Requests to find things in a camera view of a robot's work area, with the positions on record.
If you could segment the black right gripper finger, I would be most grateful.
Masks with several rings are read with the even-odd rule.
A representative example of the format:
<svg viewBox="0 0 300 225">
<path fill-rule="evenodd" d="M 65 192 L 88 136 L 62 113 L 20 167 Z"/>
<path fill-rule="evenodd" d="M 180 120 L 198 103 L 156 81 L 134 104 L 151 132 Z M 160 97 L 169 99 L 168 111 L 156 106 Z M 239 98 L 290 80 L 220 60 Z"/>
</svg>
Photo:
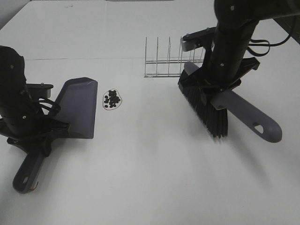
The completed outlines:
<svg viewBox="0 0 300 225">
<path fill-rule="evenodd" d="M 207 96 L 201 87 L 199 87 L 198 89 L 199 89 L 199 93 L 200 93 L 200 100 L 203 105 L 206 105 L 207 104 Z"/>
</svg>

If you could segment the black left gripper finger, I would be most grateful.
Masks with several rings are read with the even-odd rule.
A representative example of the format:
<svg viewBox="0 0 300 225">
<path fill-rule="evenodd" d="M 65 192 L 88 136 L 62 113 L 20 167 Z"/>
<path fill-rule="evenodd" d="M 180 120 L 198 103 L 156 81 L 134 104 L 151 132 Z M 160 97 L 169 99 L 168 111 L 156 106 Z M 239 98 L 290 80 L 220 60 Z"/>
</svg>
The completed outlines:
<svg viewBox="0 0 300 225">
<path fill-rule="evenodd" d="M 52 151 L 52 140 L 51 138 L 45 138 L 42 142 L 42 154 L 44 157 L 48 157 Z"/>
</svg>

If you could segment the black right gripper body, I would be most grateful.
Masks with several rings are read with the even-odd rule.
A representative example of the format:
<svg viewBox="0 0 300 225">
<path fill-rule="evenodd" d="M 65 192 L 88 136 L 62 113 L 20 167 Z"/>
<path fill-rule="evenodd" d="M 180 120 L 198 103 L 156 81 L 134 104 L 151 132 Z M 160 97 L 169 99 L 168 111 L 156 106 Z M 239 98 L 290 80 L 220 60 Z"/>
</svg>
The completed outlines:
<svg viewBox="0 0 300 225">
<path fill-rule="evenodd" d="M 206 95 L 212 95 L 224 90 L 232 90 L 241 84 L 241 78 L 251 70 L 257 70 L 260 62 L 255 58 L 245 58 L 241 61 L 237 74 L 229 81 L 215 81 L 202 68 L 193 62 L 186 62 L 180 75 L 178 86 L 181 92 L 192 88 L 203 90 Z"/>
</svg>

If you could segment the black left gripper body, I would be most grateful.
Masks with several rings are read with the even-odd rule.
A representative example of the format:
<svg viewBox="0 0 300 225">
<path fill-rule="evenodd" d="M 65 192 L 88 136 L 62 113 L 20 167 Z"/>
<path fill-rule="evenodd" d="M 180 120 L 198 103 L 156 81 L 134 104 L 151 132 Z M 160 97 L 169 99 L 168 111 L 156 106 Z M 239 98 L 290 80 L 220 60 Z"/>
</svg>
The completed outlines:
<svg viewBox="0 0 300 225">
<path fill-rule="evenodd" d="M 16 144 L 25 152 L 31 151 L 27 149 L 29 144 L 42 144 L 45 138 L 51 138 L 53 142 L 68 137 L 69 128 L 69 123 L 48 116 L 42 116 L 32 123 L 10 124 L 4 119 L 0 120 L 0 134 L 8 138 L 9 144 Z"/>
</svg>

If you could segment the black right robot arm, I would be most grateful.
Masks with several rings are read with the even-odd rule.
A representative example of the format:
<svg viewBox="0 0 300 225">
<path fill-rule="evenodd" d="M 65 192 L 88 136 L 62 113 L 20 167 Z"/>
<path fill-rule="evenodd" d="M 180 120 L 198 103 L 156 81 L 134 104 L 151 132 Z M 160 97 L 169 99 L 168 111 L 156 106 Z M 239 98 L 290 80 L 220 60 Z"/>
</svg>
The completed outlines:
<svg viewBox="0 0 300 225">
<path fill-rule="evenodd" d="M 202 66 L 194 72 L 188 62 L 178 85 L 190 103 L 208 105 L 218 93 L 239 86 L 241 78 L 259 66 L 252 46 L 271 48 L 264 40 L 253 40 L 256 26 L 262 20 L 300 13 L 298 0 L 216 0 L 214 12 L 216 27 L 206 28 L 181 38 L 182 50 L 187 52 L 204 48 Z"/>
</svg>

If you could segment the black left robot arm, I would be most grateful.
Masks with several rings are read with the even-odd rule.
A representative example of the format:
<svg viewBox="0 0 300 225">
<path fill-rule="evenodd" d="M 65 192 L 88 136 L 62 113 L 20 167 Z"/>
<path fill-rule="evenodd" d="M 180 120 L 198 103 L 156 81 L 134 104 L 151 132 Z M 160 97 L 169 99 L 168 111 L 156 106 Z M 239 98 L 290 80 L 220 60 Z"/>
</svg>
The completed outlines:
<svg viewBox="0 0 300 225">
<path fill-rule="evenodd" d="M 51 84 L 28 84 L 24 57 L 0 47 L 0 134 L 26 153 L 50 155 L 52 142 L 63 137 L 69 124 L 54 118 L 61 107 L 49 99 Z"/>
</svg>

